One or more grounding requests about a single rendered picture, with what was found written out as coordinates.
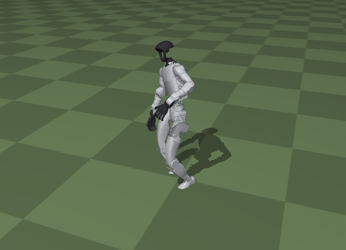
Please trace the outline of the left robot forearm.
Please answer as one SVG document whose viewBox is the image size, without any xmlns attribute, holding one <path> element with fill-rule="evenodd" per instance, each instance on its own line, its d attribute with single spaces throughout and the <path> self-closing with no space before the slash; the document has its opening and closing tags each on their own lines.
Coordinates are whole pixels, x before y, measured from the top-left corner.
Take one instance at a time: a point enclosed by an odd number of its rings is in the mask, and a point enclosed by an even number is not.
<svg viewBox="0 0 346 250">
<path fill-rule="evenodd" d="M 190 90 L 192 86 L 193 86 L 193 83 L 191 81 L 187 81 L 180 88 L 180 90 L 176 91 L 175 93 L 172 93 L 172 95 L 166 100 L 166 103 L 170 106 L 173 102 L 177 102 L 178 99 L 188 94 L 188 90 Z"/>
</svg>

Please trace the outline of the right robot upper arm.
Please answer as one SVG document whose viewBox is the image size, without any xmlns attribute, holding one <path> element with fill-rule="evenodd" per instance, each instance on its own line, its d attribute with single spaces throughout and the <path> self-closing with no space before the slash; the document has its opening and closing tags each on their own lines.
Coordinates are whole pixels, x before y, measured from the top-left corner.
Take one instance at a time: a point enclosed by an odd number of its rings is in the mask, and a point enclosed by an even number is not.
<svg viewBox="0 0 346 250">
<path fill-rule="evenodd" d="M 156 89 L 156 94 L 159 97 L 165 96 L 165 90 L 166 90 L 164 82 L 162 80 L 161 70 L 162 70 L 162 68 L 160 68 L 160 70 L 159 70 L 159 85 L 160 85 L 160 87 Z"/>
</svg>

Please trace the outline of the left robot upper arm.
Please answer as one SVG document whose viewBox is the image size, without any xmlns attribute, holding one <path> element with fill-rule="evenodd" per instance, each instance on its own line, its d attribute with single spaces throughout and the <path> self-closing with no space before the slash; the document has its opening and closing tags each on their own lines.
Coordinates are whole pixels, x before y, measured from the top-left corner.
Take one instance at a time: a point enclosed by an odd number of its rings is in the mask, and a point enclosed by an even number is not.
<svg viewBox="0 0 346 250">
<path fill-rule="evenodd" d="M 182 82 L 186 83 L 187 81 L 191 81 L 193 83 L 193 86 L 190 88 L 190 90 L 188 90 L 189 93 L 193 92 L 194 88 L 195 88 L 195 83 L 193 82 L 191 77 L 185 71 L 184 66 L 183 65 L 175 65 L 172 67 L 172 69 L 173 69 L 174 75 L 178 76 L 182 80 Z"/>
</svg>

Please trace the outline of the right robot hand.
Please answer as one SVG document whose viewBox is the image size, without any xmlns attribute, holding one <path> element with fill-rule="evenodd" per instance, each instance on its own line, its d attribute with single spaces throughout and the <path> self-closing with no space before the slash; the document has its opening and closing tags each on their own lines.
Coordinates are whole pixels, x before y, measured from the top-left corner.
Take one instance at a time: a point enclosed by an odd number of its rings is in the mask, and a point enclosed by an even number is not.
<svg viewBox="0 0 346 250">
<path fill-rule="evenodd" d="M 156 127 L 155 127 L 155 122 L 156 122 L 155 116 L 156 115 L 153 115 L 153 110 L 151 110 L 150 111 L 150 117 L 149 117 L 149 119 L 147 121 L 147 127 L 148 127 L 149 131 L 152 131 L 152 129 L 153 129 L 153 131 L 155 131 L 154 128 L 156 129 Z"/>
</svg>

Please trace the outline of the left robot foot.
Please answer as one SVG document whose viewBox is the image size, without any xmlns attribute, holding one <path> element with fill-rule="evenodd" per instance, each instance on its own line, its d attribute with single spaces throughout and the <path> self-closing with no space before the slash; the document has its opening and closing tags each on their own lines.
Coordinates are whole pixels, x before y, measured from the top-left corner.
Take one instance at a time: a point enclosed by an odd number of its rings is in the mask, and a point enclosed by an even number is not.
<svg viewBox="0 0 346 250">
<path fill-rule="evenodd" d="M 189 180 L 188 180 L 188 181 L 184 180 L 184 181 L 178 186 L 178 188 L 179 188 L 179 189 L 185 189 L 185 188 L 189 187 L 190 185 L 192 185 L 193 183 L 196 182 L 196 179 L 195 179 L 194 176 L 190 176 L 190 177 L 191 177 L 191 181 L 190 181 L 190 182 L 188 182 Z"/>
</svg>

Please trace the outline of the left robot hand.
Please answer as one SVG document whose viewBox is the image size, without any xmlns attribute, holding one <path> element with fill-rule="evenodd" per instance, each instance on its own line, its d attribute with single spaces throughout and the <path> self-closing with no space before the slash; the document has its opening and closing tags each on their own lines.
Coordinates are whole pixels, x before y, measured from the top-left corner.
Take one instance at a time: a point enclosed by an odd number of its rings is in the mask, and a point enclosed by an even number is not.
<svg viewBox="0 0 346 250">
<path fill-rule="evenodd" d="M 161 121 L 163 121 L 165 115 L 167 114 L 168 112 L 168 108 L 171 108 L 172 105 L 174 104 L 175 102 L 173 102 L 170 106 L 166 103 L 166 100 L 164 102 L 164 104 L 161 104 L 160 106 L 156 106 L 155 109 L 158 108 L 158 110 L 155 112 L 155 115 L 156 115 L 156 118 L 158 118 L 159 120 L 161 119 Z M 158 113 L 159 112 L 159 113 Z M 158 113 L 158 114 L 157 114 Z M 159 116 L 160 114 L 160 116 Z M 163 115 L 163 116 L 162 116 Z M 159 116 L 159 117 L 158 117 Z M 162 116 L 162 118 L 161 118 Z"/>
</svg>

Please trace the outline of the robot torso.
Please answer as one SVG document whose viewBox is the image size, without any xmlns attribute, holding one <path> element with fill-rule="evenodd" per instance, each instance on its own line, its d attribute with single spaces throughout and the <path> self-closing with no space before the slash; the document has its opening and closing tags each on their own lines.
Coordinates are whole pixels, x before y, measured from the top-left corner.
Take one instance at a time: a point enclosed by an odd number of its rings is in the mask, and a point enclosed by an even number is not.
<svg viewBox="0 0 346 250">
<path fill-rule="evenodd" d="M 172 69 L 173 66 L 181 64 L 173 62 L 174 61 L 169 62 L 168 64 L 170 65 L 168 65 L 167 67 L 163 66 L 161 70 L 162 80 L 164 82 L 169 97 L 172 95 L 172 93 L 175 93 L 176 91 L 180 90 L 180 88 L 185 84 L 178 76 L 174 75 Z M 178 101 L 174 103 L 174 106 L 170 108 L 169 116 L 172 122 L 177 121 L 179 117 L 183 117 L 184 119 L 186 118 L 187 112 L 184 109 L 183 103 L 183 99 L 186 98 L 188 98 L 188 94 L 178 99 Z"/>
</svg>

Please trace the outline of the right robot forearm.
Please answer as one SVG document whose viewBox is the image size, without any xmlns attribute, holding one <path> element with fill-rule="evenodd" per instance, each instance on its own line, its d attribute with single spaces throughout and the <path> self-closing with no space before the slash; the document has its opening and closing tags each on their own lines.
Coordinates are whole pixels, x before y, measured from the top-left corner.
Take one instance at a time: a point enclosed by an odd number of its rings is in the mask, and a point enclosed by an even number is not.
<svg viewBox="0 0 346 250">
<path fill-rule="evenodd" d="M 151 110 L 153 110 L 153 115 L 155 114 L 155 112 L 158 110 L 155 109 L 156 106 L 159 106 L 160 105 L 160 102 L 162 101 L 162 97 L 159 97 L 156 93 L 155 93 L 155 99 L 154 99 L 154 102 L 151 106 Z"/>
</svg>

